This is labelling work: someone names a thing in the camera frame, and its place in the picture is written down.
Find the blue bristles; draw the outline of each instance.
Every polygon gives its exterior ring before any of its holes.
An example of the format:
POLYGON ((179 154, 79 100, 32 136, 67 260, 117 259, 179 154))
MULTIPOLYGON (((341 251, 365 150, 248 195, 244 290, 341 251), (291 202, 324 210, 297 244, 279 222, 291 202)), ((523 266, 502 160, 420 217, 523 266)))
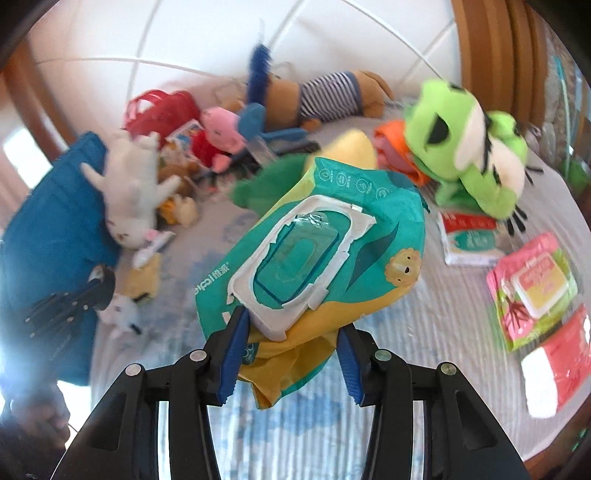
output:
POLYGON ((339 357, 340 369, 343 372, 347 392, 355 403, 359 405, 363 400, 363 386, 361 385, 361 371, 353 353, 353 348, 343 330, 339 330, 336 344, 336 354, 339 357))
POLYGON ((226 358, 222 363, 220 387, 217 391, 217 397, 222 404, 225 404, 228 397, 234 393, 238 371, 240 370, 242 356, 244 355, 244 347, 248 341, 248 334, 250 332, 249 319, 248 310, 244 309, 238 320, 238 325, 234 331, 226 358))
POLYGON ((251 62, 248 67, 248 87, 246 90, 247 103, 260 103, 265 105, 267 96, 267 84, 269 71, 271 70, 271 52, 262 43, 252 52, 251 62))

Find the green frog plush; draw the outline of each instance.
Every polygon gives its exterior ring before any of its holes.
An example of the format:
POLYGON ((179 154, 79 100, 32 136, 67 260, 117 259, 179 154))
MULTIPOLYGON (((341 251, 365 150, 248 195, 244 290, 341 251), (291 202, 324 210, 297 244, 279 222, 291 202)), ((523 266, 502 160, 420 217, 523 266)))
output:
POLYGON ((466 89, 428 80, 407 112, 404 136, 417 167, 440 183, 438 205, 508 220, 510 232, 513 218, 525 230, 521 218, 527 216, 517 201, 530 179, 528 147, 510 114, 485 113, 466 89))

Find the orange cloth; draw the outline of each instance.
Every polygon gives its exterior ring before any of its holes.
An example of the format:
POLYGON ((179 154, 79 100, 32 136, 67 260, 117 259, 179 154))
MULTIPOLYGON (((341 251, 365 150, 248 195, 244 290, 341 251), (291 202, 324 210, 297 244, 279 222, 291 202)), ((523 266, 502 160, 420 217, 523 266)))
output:
POLYGON ((374 130, 374 137, 378 160, 381 160, 380 163, 383 167, 406 175, 417 187, 422 187, 431 181, 414 164, 413 154, 404 140, 404 120, 393 120, 380 125, 374 130), (383 148, 382 140, 387 141, 395 150, 398 154, 396 158, 392 152, 387 151, 387 148, 383 148))

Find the metal screw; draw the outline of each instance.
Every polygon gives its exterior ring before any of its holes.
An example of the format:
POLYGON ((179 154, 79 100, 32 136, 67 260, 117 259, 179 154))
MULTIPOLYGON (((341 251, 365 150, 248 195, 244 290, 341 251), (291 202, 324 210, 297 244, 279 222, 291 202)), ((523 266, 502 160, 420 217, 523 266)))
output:
POLYGON ((457 368, 453 364, 443 364, 441 366, 441 371, 446 375, 455 375, 457 372, 457 368))
POLYGON ((205 350, 193 350, 189 358, 193 362, 203 362, 207 358, 207 352, 205 350))
POLYGON ((138 364, 131 364, 125 369, 125 373, 130 377, 134 377, 142 371, 142 366, 138 364))
POLYGON ((387 362, 392 358, 392 354, 387 350, 380 349, 374 353, 374 357, 376 360, 380 360, 381 362, 387 362))

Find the white tile wall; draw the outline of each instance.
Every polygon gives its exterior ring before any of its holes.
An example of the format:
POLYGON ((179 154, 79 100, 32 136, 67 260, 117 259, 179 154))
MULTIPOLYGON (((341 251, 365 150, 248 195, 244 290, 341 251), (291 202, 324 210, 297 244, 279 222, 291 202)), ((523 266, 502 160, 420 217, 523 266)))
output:
POLYGON ((30 41, 77 131, 108 139, 148 89, 213 105, 212 89, 246 73, 260 35, 281 74, 300 81, 367 69, 398 96, 429 77, 461 82, 451 0, 60 0, 30 41))

